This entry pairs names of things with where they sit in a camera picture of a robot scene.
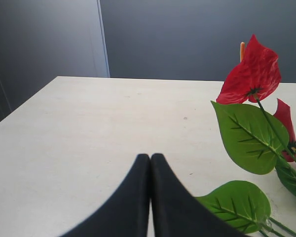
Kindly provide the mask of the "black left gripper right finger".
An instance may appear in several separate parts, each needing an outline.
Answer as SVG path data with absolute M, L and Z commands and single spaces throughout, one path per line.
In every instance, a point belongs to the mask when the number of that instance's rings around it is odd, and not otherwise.
M 153 154 L 151 202 L 156 237 L 244 237 L 201 205 L 174 174 L 163 154 Z

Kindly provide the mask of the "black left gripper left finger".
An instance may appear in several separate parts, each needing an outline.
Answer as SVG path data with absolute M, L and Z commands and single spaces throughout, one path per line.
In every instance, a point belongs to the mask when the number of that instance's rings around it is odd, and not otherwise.
M 64 237 L 146 237 L 150 204 L 150 158 L 137 155 L 128 174 L 92 215 Z

